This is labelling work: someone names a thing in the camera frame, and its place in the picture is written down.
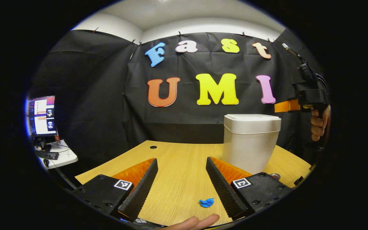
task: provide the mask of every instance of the hand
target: hand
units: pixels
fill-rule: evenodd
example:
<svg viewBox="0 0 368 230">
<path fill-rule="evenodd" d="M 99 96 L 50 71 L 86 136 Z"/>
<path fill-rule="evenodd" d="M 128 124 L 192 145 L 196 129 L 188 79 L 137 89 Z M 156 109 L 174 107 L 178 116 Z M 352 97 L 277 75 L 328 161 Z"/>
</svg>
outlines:
<svg viewBox="0 0 368 230">
<path fill-rule="evenodd" d="M 187 220 L 174 224 L 168 227 L 164 227 L 165 230 L 201 230 L 211 226 L 219 220 L 219 215 L 212 214 L 204 220 L 199 220 L 197 217 L 190 217 Z"/>
<path fill-rule="evenodd" d="M 327 122 L 330 120 L 330 105 L 323 111 L 323 119 L 319 118 L 319 112 L 317 109 L 312 110 L 311 117 L 311 132 L 312 132 L 312 140 L 318 141 L 323 134 L 325 134 L 325 128 Z"/>
</svg>

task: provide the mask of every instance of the table surface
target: table surface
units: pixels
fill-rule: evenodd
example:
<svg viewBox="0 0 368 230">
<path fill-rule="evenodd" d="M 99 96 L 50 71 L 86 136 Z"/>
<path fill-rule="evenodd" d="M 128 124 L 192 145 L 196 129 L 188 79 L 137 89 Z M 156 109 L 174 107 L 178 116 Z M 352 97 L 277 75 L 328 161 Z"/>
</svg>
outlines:
<svg viewBox="0 0 368 230">
<path fill-rule="evenodd" d="M 78 161 L 78 157 L 67 146 L 64 140 L 60 140 L 60 143 L 58 142 L 48 143 L 48 145 L 52 146 L 50 152 L 57 152 L 59 153 L 59 156 L 57 157 L 57 160 L 49 160 L 49 167 L 46 167 L 43 163 L 43 158 L 39 157 L 42 167 L 44 167 L 45 169 L 54 169 Z"/>
<path fill-rule="evenodd" d="M 158 173 L 149 191 L 139 218 L 153 223 L 170 226 L 196 216 L 204 219 L 210 214 L 220 216 L 214 225 L 232 221 L 205 169 L 209 156 L 221 158 L 223 144 L 180 144 L 145 141 L 126 153 L 76 176 L 84 184 L 98 174 L 113 176 L 137 163 L 152 157 L 157 159 Z M 294 187 L 294 182 L 310 173 L 310 164 L 275 146 L 264 172 L 280 175 L 280 182 Z M 200 206 L 199 200 L 214 198 L 209 208 Z"/>
</svg>

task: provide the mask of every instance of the orange letter u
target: orange letter u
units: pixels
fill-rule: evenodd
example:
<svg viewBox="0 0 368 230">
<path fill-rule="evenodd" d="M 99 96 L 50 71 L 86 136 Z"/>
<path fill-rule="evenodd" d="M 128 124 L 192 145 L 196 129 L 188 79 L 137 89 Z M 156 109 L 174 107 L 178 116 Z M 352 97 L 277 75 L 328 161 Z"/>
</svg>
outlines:
<svg viewBox="0 0 368 230">
<path fill-rule="evenodd" d="M 166 80 L 170 84 L 168 88 L 168 97 L 165 99 L 159 98 L 160 85 L 163 82 L 161 79 L 149 80 L 149 103 L 155 107 L 167 107 L 175 102 L 177 98 L 177 84 L 180 81 L 179 77 L 170 77 Z"/>
</svg>

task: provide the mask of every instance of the black fabric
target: black fabric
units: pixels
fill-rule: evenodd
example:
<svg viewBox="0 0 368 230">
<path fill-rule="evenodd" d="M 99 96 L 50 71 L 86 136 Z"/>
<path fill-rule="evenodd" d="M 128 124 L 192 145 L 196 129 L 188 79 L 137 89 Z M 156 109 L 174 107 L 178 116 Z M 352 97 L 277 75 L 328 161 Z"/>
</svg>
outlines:
<svg viewBox="0 0 368 230">
<path fill-rule="evenodd" d="M 239 53 L 226 53 L 223 38 L 234 39 Z M 195 53 L 178 53 L 178 42 L 197 43 Z M 68 32 L 47 54 L 35 74 L 30 97 L 55 95 L 60 137 L 78 155 L 78 163 L 63 167 L 78 175 L 101 165 L 145 140 L 178 143 L 223 143 L 224 115 L 261 113 L 279 116 L 282 126 L 277 145 L 302 156 L 301 147 L 310 141 L 310 114 L 275 113 L 273 104 L 261 102 L 258 75 L 271 77 L 276 102 L 295 95 L 290 80 L 297 58 L 280 49 L 281 41 L 311 61 L 301 41 L 287 31 L 275 43 L 228 33 L 194 33 L 161 38 L 136 46 L 130 41 L 101 32 Z M 165 58 L 155 67 L 144 53 L 164 42 Z M 272 58 L 258 54 L 253 43 L 267 47 Z M 316 71 L 316 61 L 310 62 Z M 210 74 L 219 83 L 225 73 L 236 75 L 238 105 L 197 105 L 200 83 L 197 74 Z M 170 77 L 179 77 L 176 101 L 155 107 L 148 101 L 152 79 L 162 79 L 160 98 L 168 96 Z"/>
<path fill-rule="evenodd" d="M 234 39 L 239 53 L 226 53 L 221 40 Z M 197 43 L 195 53 L 178 53 L 178 42 L 192 40 Z M 155 67 L 145 52 L 164 42 L 165 58 Z M 267 47 L 272 58 L 265 59 L 252 46 L 260 42 Z M 238 105 L 211 102 L 208 106 L 197 105 L 200 83 L 197 74 L 210 74 L 218 84 L 225 73 L 236 75 L 235 88 Z M 179 143 L 223 143 L 224 115 L 234 113 L 261 113 L 282 119 L 277 145 L 290 150 L 296 133 L 298 114 L 275 113 L 273 104 L 261 102 L 262 89 L 258 75 L 270 76 L 270 85 L 276 102 L 293 97 L 295 91 L 288 74 L 288 67 L 273 43 L 266 40 L 228 33 L 194 33 L 181 37 L 171 36 L 142 44 L 137 47 L 127 65 L 125 85 L 126 106 L 124 124 L 131 147 L 145 140 Z M 179 77 L 177 99 L 168 107 L 155 107 L 148 101 L 147 82 L 161 79 L 160 98 L 168 96 L 170 77 Z"/>
<path fill-rule="evenodd" d="M 114 35 L 73 30 L 51 49 L 35 74 L 29 96 L 56 96 L 57 129 L 77 153 L 78 173 L 128 150 L 123 87 L 134 47 Z"/>
</svg>

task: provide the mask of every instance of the white wall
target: white wall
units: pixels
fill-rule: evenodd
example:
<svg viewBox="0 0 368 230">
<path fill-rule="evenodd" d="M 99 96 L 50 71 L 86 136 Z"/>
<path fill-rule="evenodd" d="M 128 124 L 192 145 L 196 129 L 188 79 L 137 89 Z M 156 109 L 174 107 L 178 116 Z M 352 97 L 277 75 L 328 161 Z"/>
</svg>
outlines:
<svg viewBox="0 0 368 230">
<path fill-rule="evenodd" d="M 198 18 L 170 22 L 148 29 L 143 32 L 140 41 L 145 43 L 158 38 L 178 35 L 178 31 L 182 35 L 199 32 L 223 32 L 242 35 L 242 32 L 245 32 L 245 35 L 265 40 L 269 38 L 270 41 L 273 41 L 281 34 L 281 32 L 270 28 L 236 19 Z"/>
<path fill-rule="evenodd" d="M 80 22 L 74 29 L 90 29 L 104 32 L 111 35 L 124 38 L 128 41 L 134 41 L 139 44 L 139 40 L 143 35 L 143 30 L 126 20 L 105 13 L 96 13 Z"/>
<path fill-rule="evenodd" d="M 116 35 L 128 41 L 134 41 L 135 44 L 152 41 L 158 38 L 165 38 L 173 35 L 199 33 L 199 32 L 224 32 L 275 40 L 281 32 L 257 25 L 251 22 L 245 22 L 236 19 L 223 18 L 198 18 L 185 19 L 159 25 L 146 31 L 141 30 L 126 20 L 105 13 L 97 13 L 80 22 L 73 29 L 90 29 Z"/>
</svg>

